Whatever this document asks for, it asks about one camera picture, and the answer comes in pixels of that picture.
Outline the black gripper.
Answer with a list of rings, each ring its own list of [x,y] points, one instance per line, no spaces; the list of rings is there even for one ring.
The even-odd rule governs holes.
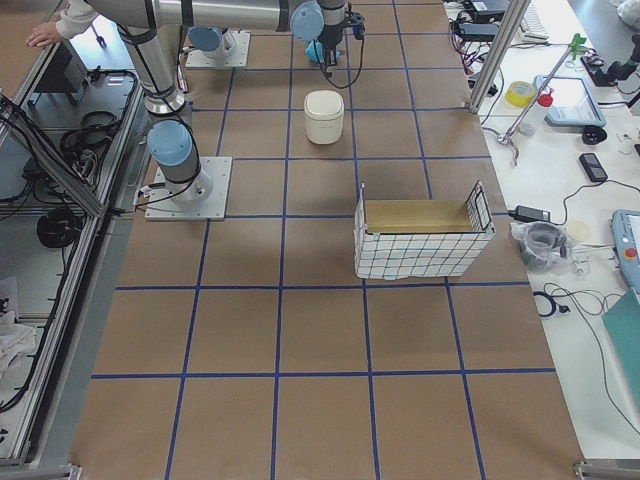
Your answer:
[[[343,40],[345,22],[342,21],[338,24],[329,25],[325,24],[318,40],[322,45],[322,68],[329,69],[338,65],[338,53],[337,46]]]

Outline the white sleeved forearm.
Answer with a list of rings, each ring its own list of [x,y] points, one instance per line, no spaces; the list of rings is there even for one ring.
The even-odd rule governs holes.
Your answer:
[[[71,39],[84,33],[98,15],[99,13],[87,2],[69,0],[67,5],[59,12],[59,19],[55,22],[55,28],[61,37]]]

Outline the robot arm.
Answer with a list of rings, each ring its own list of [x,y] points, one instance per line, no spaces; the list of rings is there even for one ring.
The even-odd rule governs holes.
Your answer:
[[[193,26],[188,30],[190,44],[197,50],[219,55],[230,55],[236,41],[227,28]]]
[[[180,120],[186,108],[157,37],[162,26],[290,32],[300,40],[320,42],[325,70],[337,65],[336,49],[345,30],[364,32],[364,17],[347,1],[91,1],[89,5],[117,24],[154,120],[170,116]]]

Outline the person's hand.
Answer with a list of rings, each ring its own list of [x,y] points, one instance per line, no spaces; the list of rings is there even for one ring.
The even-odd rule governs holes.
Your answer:
[[[32,48],[44,48],[64,40],[55,22],[44,22],[37,25],[26,39],[26,44]]]

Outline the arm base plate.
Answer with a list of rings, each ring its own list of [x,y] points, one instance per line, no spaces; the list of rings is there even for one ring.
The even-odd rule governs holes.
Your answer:
[[[188,69],[232,69],[247,65],[251,33],[246,30],[214,29],[210,35],[191,35],[186,57]]]
[[[151,191],[145,218],[149,221],[222,221],[226,213],[232,158],[201,156],[200,165],[199,175],[186,190],[186,185],[165,184],[165,176],[158,167],[154,181],[165,185]]]

